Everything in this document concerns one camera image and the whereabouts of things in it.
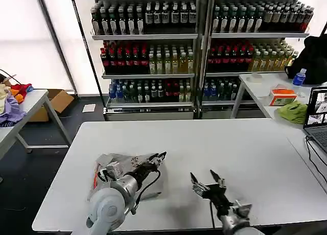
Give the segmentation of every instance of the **robotic arm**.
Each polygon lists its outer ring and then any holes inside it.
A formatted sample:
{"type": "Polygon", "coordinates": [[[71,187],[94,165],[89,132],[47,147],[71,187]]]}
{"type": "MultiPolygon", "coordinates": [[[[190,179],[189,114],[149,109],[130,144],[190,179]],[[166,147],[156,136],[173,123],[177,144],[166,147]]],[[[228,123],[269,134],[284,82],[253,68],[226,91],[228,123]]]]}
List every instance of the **robotic arm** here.
{"type": "MultiPolygon", "coordinates": [[[[142,193],[160,177],[158,167],[165,156],[166,152],[152,155],[134,171],[111,181],[110,187],[97,191],[91,197],[89,217],[86,221],[89,235],[106,235],[109,231],[117,229],[129,212],[132,215],[136,214],[142,193]],[[158,177],[140,192],[135,201],[136,192],[141,189],[143,181],[151,172],[158,172],[158,177]]],[[[106,169],[99,171],[98,176],[105,182],[110,178],[106,169]]]]}
{"type": "Polygon", "coordinates": [[[216,182],[215,184],[204,185],[198,182],[192,173],[191,182],[195,193],[204,199],[209,199],[210,205],[213,204],[217,209],[217,216],[223,224],[224,234],[264,235],[259,230],[250,227],[248,215],[252,204],[241,205],[237,200],[235,201],[235,204],[230,203],[225,196],[225,180],[221,179],[214,171],[210,170],[210,172],[216,182]]]}

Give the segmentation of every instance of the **cardboard box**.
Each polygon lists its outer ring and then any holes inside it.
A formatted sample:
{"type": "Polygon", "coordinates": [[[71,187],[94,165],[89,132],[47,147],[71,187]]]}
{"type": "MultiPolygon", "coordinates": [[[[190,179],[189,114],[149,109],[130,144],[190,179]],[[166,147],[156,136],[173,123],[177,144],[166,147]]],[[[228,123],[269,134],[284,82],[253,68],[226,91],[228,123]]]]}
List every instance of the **cardboard box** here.
{"type": "MultiPolygon", "coordinates": [[[[74,97],[67,94],[62,89],[48,89],[48,98],[52,107],[57,113],[62,113],[63,110],[74,100],[74,97]]],[[[42,106],[29,120],[29,122],[47,122],[49,115],[44,106],[42,106]]]]}
{"type": "Polygon", "coordinates": [[[291,89],[272,89],[267,99],[270,106],[284,106],[296,99],[296,93],[291,89]]]}

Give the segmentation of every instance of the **floor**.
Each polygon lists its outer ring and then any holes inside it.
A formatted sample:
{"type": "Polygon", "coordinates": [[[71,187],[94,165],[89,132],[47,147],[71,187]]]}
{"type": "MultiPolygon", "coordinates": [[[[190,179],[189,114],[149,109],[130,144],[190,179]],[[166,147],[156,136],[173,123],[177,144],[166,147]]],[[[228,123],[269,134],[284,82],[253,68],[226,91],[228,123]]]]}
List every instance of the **floor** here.
{"type": "MultiPolygon", "coordinates": [[[[60,115],[60,118],[70,136],[74,138],[83,122],[104,120],[101,100],[100,98],[75,100],[60,115]],[[85,104],[96,104],[95,112],[82,113],[85,104]]],[[[30,145],[65,144],[51,122],[29,123],[24,126],[21,135],[30,145]]],[[[4,182],[0,184],[1,234],[40,234],[32,230],[32,222],[66,153],[67,149],[35,149],[31,154],[26,154],[23,147],[15,143],[1,159],[0,175],[4,178],[4,182]]],[[[263,232],[267,235],[276,230],[278,227],[263,228],[263,232]]],[[[196,232],[198,231],[164,233],[180,235],[196,232]]],[[[222,234],[212,229],[206,230],[205,233],[222,234]]]]}

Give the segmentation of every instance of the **green cloth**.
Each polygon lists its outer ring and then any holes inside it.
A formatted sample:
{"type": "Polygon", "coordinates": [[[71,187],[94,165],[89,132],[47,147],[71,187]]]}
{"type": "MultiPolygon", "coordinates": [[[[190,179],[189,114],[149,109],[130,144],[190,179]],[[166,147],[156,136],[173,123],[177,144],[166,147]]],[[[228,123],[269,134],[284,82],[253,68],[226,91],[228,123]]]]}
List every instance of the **green cloth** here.
{"type": "Polygon", "coordinates": [[[294,124],[304,124],[307,114],[307,104],[302,104],[299,101],[293,101],[281,108],[277,109],[278,114],[286,120],[294,124]]]}

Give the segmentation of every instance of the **purple cloth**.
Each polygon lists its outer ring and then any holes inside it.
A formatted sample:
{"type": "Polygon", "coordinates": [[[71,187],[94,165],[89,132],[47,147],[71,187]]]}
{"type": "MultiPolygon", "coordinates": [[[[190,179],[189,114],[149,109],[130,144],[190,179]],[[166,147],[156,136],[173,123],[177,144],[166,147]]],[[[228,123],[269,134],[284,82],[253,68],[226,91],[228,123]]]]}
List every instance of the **purple cloth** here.
{"type": "Polygon", "coordinates": [[[2,114],[0,114],[0,123],[5,121],[17,123],[22,120],[25,115],[26,113],[20,109],[15,97],[12,95],[7,95],[5,101],[5,110],[2,114]]]}

